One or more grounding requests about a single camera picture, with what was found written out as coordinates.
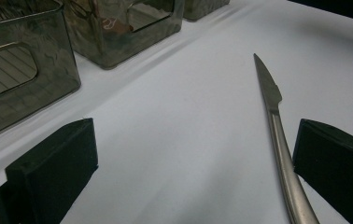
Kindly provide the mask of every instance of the clear plastic container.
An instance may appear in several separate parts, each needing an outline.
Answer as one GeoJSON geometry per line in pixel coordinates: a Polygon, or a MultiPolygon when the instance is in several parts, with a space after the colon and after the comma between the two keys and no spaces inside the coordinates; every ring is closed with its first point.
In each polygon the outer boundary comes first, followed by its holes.
{"type": "Polygon", "coordinates": [[[63,5],[0,0],[0,131],[79,87],[63,5]]]}
{"type": "Polygon", "coordinates": [[[185,0],[183,17],[188,21],[197,21],[216,9],[228,5],[230,0],[185,0]]]}
{"type": "Polygon", "coordinates": [[[181,28],[184,0],[63,0],[72,47],[111,69],[181,28]]]}

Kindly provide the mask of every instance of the stainless steel knife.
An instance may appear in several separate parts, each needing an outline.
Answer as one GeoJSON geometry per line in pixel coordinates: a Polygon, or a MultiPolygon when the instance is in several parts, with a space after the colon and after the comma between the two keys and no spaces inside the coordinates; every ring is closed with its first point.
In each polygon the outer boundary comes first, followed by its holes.
{"type": "Polygon", "coordinates": [[[278,110],[278,104],[282,100],[281,92],[258,55],[254,54],[254,58],[259,82],[261,83],[261,92],[266,104],[278,176],[284,193],[290,223],[319,223],[310,202],[305,196],[299,177],[293,172],[292,159],[290,158],[278,110]]]}

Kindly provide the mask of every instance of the table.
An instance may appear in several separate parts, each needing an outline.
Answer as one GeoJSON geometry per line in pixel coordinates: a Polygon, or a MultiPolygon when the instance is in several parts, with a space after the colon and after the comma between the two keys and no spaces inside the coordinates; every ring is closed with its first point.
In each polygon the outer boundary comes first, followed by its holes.
{"type": "MultiPolygon", "coordinates": [[[[63,224],[289,223],[253,53],[283,95],[291,153],[300,119],[353,135],[353,20],[232,0],[113,70],[76,55],[81,89],[0,133],[0,185],[24,152],[93,118],[99,169],[63,224]]],[[[320,223],[346,223],[303,186],[320,223]]]]}

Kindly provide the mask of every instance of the metal utensil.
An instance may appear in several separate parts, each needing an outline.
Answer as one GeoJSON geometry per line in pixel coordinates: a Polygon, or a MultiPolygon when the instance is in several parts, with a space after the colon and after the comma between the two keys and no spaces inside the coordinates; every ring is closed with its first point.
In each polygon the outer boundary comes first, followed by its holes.
{"type": "Polygon", "coordinates": [[[290,158],[278,110],[278,104],[282,100],[281,93],[258,55],[254,54],[254,58],[259,82],[261,83],[261,92],[267,108],[278,175],[290,222],[293,224],[319,223],[310,202],[305,196],[299,177],[293,172],[292,159],[290,158]]]}

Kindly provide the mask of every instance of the knife handle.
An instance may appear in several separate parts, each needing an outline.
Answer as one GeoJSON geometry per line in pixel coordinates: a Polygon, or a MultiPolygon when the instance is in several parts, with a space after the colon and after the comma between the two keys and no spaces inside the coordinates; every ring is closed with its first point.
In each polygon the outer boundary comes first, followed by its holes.
{"type": "Polygon", "coordinates": [[[278,176],[284,193],[284,200],[292,224],[319,223],[308,201],[299,177],[293,171],[287,140],[278,111],[269,112],[270,131],[275,150],[278,176]]]}

